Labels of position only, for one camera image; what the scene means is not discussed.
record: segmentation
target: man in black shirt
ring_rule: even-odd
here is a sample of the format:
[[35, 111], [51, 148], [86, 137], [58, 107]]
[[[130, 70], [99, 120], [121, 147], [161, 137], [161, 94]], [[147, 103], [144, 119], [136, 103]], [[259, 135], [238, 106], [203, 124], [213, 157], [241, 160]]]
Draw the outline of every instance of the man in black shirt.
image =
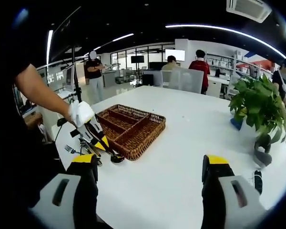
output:
[[47, 87], [15, 37], [0, 40], [0, 228], [39, 228], [28, 207], [39, 197], [47, 169], [41, 142], [29, 134], [13, 84], [32, 102], [71, 122], [69, 105]]
[[86, 82], [90, 85], [90, 89], [94, 95], [94, 101], [96, 103], [103, 100], [103, 78], [101, 74], [101, 69], [104, 69], [101, 61], [97, 58], [91, 59], [90, 56], [88, 57], [89, 60], [86, 62], [85, 69], [86, 69]]

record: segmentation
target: wicker basket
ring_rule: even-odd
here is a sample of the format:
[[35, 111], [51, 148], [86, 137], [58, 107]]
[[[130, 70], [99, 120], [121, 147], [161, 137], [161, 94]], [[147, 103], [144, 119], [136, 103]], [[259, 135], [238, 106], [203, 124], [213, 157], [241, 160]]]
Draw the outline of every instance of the wicker basket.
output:
[[137, 160], [165, 128], [165, 117], [124, 105], [96, 115], [110, 146], [128, 160]]

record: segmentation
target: green leaves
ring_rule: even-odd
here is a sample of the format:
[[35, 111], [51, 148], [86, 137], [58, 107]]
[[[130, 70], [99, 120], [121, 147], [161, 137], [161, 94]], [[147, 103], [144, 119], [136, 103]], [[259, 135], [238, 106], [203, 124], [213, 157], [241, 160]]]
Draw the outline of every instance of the green leaves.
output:
[[279, 141], [283, 130], [286, 132], [286, 110], [277, 88], [265, 75], [258, 80], [244, 77], [234, 86], [239, 91], [229, 104], [230, 111], [235, 110], [234, 118], [246, 117], [246, 123], [251, 127], [255, 125], [260, 135], [277, 129], [271, 143]]

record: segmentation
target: fork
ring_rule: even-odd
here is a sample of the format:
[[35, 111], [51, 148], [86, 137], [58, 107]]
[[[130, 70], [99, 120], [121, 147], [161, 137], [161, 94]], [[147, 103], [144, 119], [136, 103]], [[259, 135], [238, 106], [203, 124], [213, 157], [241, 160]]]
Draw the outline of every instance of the fork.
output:
[[79, 154], [79, 152], [76, 152], [75, 149], [73, 149], [72, 147], [70, 147], [70, 146], [68, 146], [68, 145], [65, 146], [65, 150], [67, 150], [67, 151], [68, 151], [69, 153], [71, 153], [71, 154], [74, 154], [74, 153]]

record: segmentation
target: ceiling light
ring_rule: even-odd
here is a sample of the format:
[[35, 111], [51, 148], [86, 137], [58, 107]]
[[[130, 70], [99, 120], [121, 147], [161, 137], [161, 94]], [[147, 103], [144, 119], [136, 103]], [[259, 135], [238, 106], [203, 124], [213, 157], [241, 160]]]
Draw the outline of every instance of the ceiling light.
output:
[[113, 42], [116, 42], [116, 41], [118, 41], [118, 40], [120, 40], [120, 39], [123, 39], [123, 38], [126, 38], [126, 37], [130, 37], [130, 36], [133, 36], [133, 33], [130, 33], [130, 34], [127, 34], [127, 35], [125, 35], [125, 36], [122, 36], [122, 37], [119, 37], [119, 38], [117, 38], [117, 39], [114, 39]]
[[47, 59], [46, 63], [49, 64], [49, 57], [50, 57], [50, 47], [51, 47], [51, 40], [52, 40], [53, 30], [49, 31], [48, 35], [48, 42], [47, 42]]
[[185, 25], [166, 25], [166, 28], [181, 28], [181, 27], [196, 27], [196, 28], [209, 28], [209, 29], [217, 29], [217, 30], [224, 30], [224, 31], [229, 31], [229, 32], [234, 32], [240, 35], [243, 35], [245, 37], [251, 38], [257, 42], [262, 43], [263, 45], [267, 46], [268, 48], [272, 49], [273, 51], [275, 51], [277, 54], [279, 54], [281, 57], [283, 57], [284, 59], [286, 59], [286, 56], [281, 53], [279, 50], [277, 50], [275, 47], [271, 46], [270, 44], [254, 37], [251, 36], [249, 34], [243, 33], [243, 32], [239, 32], [237, 30], [232, 30], [232, 29], [228, 29], [228, 28], [224, 28], [224, 27], [219, 27], [219, 26], [212, 26], [212, 25], [195, 25], [195, 24], [185, 24]]

